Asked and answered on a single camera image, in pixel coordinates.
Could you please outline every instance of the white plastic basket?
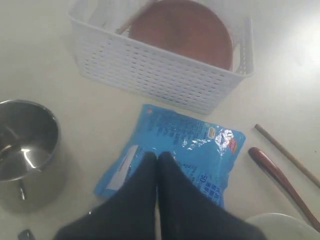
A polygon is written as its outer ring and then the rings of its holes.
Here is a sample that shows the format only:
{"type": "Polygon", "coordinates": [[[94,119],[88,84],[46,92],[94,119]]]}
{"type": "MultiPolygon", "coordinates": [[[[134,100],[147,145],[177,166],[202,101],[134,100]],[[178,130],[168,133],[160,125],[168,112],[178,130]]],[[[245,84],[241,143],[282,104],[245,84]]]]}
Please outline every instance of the white plastic basket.
{"type": "Polygon", "coordinates": [[[224,0],[197,0],[228,29],[230,71],[116,34],[148,0],[77,0],[69,9],[77,64],[83,76],[197,113],[209,114],[240,81],[253,74],[252,26],[224,0]]]}

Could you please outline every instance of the wooden stick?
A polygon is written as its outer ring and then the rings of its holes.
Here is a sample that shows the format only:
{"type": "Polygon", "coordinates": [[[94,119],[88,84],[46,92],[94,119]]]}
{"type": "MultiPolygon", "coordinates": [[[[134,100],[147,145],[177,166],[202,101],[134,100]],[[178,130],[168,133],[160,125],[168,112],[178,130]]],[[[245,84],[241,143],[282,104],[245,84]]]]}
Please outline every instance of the wooden stick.
{"type": "Polygon", "coordinates": [[[283,155],[285,155],[304,175],[306,175],[318,188],[320,188],[320,180],[316,178],[298,159],[295,158],[288,150],[285,149],[273,136],[271,136],[262,126],[256,124],[255,129],[259,131],[266,139],[269,140],[283,155]]]}
{"type": "Polygon", "coordinates": [[[143,5],[135,14],[133,14],[127,21],[123,23],[121,27],[119,27],[115,33],[116,34],[123,34],[125,30],[127,30],[132,23],[141,15],[143,14],[152,4],[154,4],[157,0],[149,0],[145,5],[143,5]]]}
{"type": "Polygon", "coordinates": [[[260,166],[265,169],[291,196],[294,202],[302,210],[303,214],[311,223],[312,227],[320,233],[320,223],[317,218],[312,214],[305,202],[301,199],[289,180],[283,174],[283,172],[277,167],[277,165],[267,157],[260,149],[252,147],[248,151],[250,157],[260,166]]]}

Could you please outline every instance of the white floor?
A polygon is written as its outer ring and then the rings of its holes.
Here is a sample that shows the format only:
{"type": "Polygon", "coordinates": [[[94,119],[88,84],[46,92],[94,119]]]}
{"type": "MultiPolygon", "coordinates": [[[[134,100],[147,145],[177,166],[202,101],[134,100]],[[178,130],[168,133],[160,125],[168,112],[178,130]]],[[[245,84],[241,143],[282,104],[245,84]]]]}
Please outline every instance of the white floor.
{"type": "MultiPolygon", "coordinates": [[[[174,109],[246,134],[224,194],[228,211],[243,219],[271,212],[302,218],[250,159],[247,151],[256,146],[276,162],[320,220],[319,189],[253,129],[261,124],[320,178],[320,1],[225,4],[252,15],[255,74],[209,116],[174,109]]],[[[16,239],[26,228],[38,240],[50,239],[60,226],[97,206],[95,184],[119,155],[141,105],[170,107],[81,77],[67,8],[65,0],[1,1],[0,101],[25,99],[51,109],[60,122],[59,159],[64,161],[46,176],[27,181],[24,204],[14,185],[0,184],[1,240],[16,239]]]]}

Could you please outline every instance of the snack package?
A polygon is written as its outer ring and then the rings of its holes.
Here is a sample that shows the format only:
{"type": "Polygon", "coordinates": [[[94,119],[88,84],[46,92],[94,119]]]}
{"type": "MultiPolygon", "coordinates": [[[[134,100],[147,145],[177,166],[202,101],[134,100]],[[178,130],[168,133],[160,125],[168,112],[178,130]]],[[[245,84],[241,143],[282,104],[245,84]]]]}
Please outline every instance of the snack package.
{"type": "Polygon", "coordinates": [[[145,104],[131,138],[94,193],[106,198],[114,194],[135,172],[145,152],[171,152],[188,179],[223,207],[229,172],[245,139],[239,131],[145,104]]]}

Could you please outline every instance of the bowl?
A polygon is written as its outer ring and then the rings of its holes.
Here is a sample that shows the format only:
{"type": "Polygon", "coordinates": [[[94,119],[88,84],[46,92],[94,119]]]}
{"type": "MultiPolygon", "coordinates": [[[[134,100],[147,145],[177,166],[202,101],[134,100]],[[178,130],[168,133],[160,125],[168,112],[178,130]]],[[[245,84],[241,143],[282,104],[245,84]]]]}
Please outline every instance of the bowl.
{"type": "Polygon", "coordinates": [[[246,220],[262,230],[268,240],[320,240],[320,233],[294,217],[266,213],[246,220]]]}
{"type": "Polygon", "coordinates": [[[42,171],[59,142],[55,116],[44,106],[24,100],[0,103],[0,182],[42,171]]]}

